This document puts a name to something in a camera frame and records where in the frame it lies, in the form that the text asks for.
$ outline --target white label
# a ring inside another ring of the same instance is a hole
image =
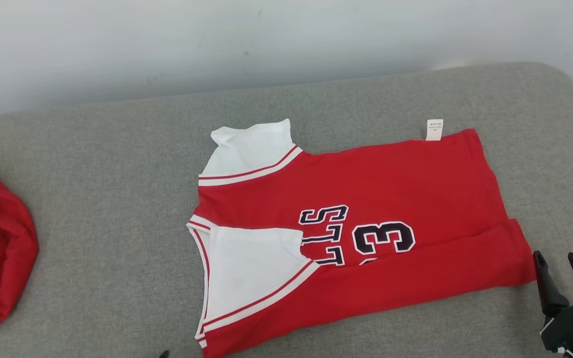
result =
[[[441,140],[441,130],[444,127],[443,119],[428,119],[428,131],[426,132],[427,141]]]

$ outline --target gray table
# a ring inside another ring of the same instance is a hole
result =
[[[573,83],[541,64],[112,102],[0,115],[0,179],[40,251],[0,358],[200,356],[202,265],[185,222],[209,132],[290,118],[329,152],[475,127],[505,206],[573,302]],[[236,357],[550,357],[534,283],[307,328]]]

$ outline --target red stripe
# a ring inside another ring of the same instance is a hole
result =
[[[198,230],[194,229],[193,233],[198,238],[198,242],[200,242],[200,249],[202,249],[202,255],[205,258],[205,266],[207,266],[207,282],[209,282],[209,258],[207,257],[207,250],[205,250],[205,245],[202,244],[202,239],[200,238]]]
[[[242,177],[242,176],[245,176],[245,175],[249,175],[249,174],[261,172],[261,171],[263,171],[263,170],[271,169],[271,168],[273,168],[273,167],[275,167],[275,166],[280,165],[280,163],[282,163],[282,162],[289,156],[289,154],[293,153],[293,151],[294,151],[296,148],[297,148],[297,145],[293,145],[293,148],[291,148],[291,150],[289,150],[289,152],[288,152],[284,157],[282,157],[282,159],[280,159],[280,161],[278,161],[277,163],[275,163],[275,164],[272,165],[272,166],[266,166],[266,167],[264,167],[264,168],[252,170],[252,171],[250,171],[250,172],[241,173],[241,174],[223,175],[223,176],[221,176],[221,177],[200,177],[200,176],[198,176],[198,179],[199,179],[199,180],[229,179],[229,178]]]
[[[200,226],[200,227],[204,227],[205,229],[211,231],[211,227],[209,227],[209,226],[207,226],[207,225],[202,225],[202,224],[200,224],[200,223],[198,223],[198,222],[195,222],[195,221],[189,220],[189,224],[196,225],[196,226]]]
[[[247,308],[250,308],[251,306],[255,306],[256,304],[259,304],[259,303],[261,303],[262,301],[264,301],[264,300],[266,300],[266,299],[272,297],[273,295],[275,295],[275,294],[277,294],[279,291],[281,291],[282,288],[285,288],[289,283],[291,283],[294,279],[296,279],[298,276],[300,276],[300,274],[301,274],[307,267],[309,267],[309,266],[311,265],[311,263],[313,263],[313,262],[312,262],[312,261],[309,261],[309,263],[307,263],[306,265],[304,265],[304,267],[302,267],[302,268],[295,274],[295,276],[291,277],[291,279],[289,279],[289,281],[287,281],[284,285],[280,286],[280,288],[278,288],[277,290],[273,291],[273,293],[262,297],[261,299],[259,299],[258,301],[255,301],[254,303],[247,304],[247,305],[244,306],[243,308],[238,308],[237,310],[232,311],[232,312],[230,312],[230,313],[227,313],[226,315],[220,316],[220,317],[218,317],[217,319],[213,319],[213,320],[210,320],[209,322],[205,322],[205,323],[203,324],[203,326],[207,326],[207,325],[212,324],[212,323],[214,323],[214,322],[218,322],[218,321],[221,320],[221,319],[226,319],[227,317],[230,317],[230,316],[232,316],[232,315],[235,315],[235,314],[238,313],[239,311],[246,310]]]

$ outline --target red and white t-shirt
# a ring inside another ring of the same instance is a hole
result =
[[[535,279],[473,129],[328,154],[293,144],[288,120],[211,136],[187,224],[205,269],[205,358]]]

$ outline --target white wall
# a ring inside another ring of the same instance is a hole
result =
[[[573,0],[0,0],[0,112],[540,61]]]

